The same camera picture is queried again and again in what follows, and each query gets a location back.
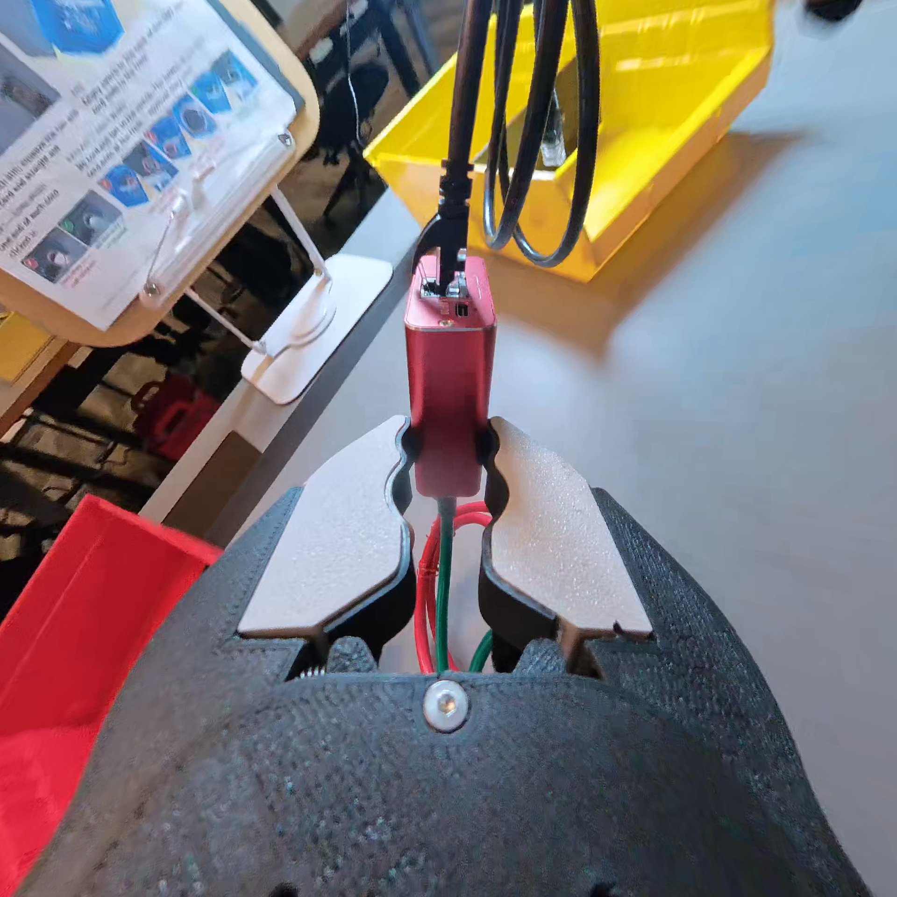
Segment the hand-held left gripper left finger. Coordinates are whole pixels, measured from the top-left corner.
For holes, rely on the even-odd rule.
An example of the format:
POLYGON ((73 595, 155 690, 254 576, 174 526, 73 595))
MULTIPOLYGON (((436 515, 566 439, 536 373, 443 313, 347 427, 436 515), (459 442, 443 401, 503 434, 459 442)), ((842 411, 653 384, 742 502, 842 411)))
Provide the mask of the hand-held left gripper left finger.
POLYGON ((374 663, 415 603, 408 416, 387 418, 332 455, 271 506, 238 547, 249 549, 237 638, 288 652, 285 682, 327 672, 350 638, 374 663))

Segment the yellow plastic bin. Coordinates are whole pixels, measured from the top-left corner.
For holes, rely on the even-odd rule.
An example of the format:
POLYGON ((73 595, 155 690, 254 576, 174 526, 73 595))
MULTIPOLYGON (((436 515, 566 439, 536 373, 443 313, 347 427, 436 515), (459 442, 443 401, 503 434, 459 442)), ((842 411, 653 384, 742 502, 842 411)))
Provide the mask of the yellow plastic bin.
MULTIPOLYGON (((772 2, 597 2, 600 129, 584 228, 549 275, 585 284, 701 158, 767 81, 774 46, 772 2)), ((484 242, 484 174, 493 112, 495 16, 484 51, 470 161, 474 164, 468 246, 484 242)), ((520 143, 534 67, 532 7, 522 12, 507 103, 509 154, 520 143)), ((560 241, 569 215, 576 151, 576 46, 568 12, 557 92, 568 158, 537 163, 520 225, 539 251, 560 241)), ((364 151, 368 163, 420 225, 436 211, 447 156, 455 80, 452 56, 364 151)))

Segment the red ethernet splitter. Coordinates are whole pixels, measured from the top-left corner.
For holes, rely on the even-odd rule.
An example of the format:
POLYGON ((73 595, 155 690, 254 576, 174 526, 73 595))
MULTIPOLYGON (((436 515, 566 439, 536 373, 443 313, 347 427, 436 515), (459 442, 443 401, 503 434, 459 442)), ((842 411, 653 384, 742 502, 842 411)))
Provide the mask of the red ethernet splitter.
POLYGON ((460 283, 434 292, 439 260, 415 265, 406 314, 406 357, 418 492, 432 499, 480 489, 497 316, 484 260, 466 259, 460 283))

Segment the red plastic bin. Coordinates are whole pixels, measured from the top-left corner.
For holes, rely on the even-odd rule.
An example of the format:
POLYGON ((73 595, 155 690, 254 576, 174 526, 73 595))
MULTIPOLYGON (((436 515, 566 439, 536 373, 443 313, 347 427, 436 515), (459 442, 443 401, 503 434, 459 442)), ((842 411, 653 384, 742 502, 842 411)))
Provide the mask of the red plastic bin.
POLYGON ((1 629, 1 894, 70 805, 136 660, 221 548, 85 497, 1 629))

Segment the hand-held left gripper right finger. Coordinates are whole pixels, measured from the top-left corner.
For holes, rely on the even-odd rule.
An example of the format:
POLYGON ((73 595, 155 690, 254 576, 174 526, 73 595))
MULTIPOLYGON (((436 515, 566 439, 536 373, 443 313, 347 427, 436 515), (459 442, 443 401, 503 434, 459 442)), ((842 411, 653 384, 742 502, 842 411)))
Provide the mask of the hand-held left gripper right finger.
POLYGON ((586 477, 503 417, 489 421, 489 434, 478 603, 500 664, 534 641, 556 644, 568 669, 588 641, 652 641, 636 580, 586 477))

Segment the clear page holder bar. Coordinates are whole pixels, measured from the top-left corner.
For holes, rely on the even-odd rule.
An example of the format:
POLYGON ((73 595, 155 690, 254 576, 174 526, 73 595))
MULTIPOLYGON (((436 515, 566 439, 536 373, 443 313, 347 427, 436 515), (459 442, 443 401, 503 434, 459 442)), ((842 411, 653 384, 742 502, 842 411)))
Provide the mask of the clear page holder bar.
POLYGON ((223 138, 204 150, 173 196, 139 303, 156 310, 177 294, 203 259, 268 198, 294 155, 287 130, 223 138))

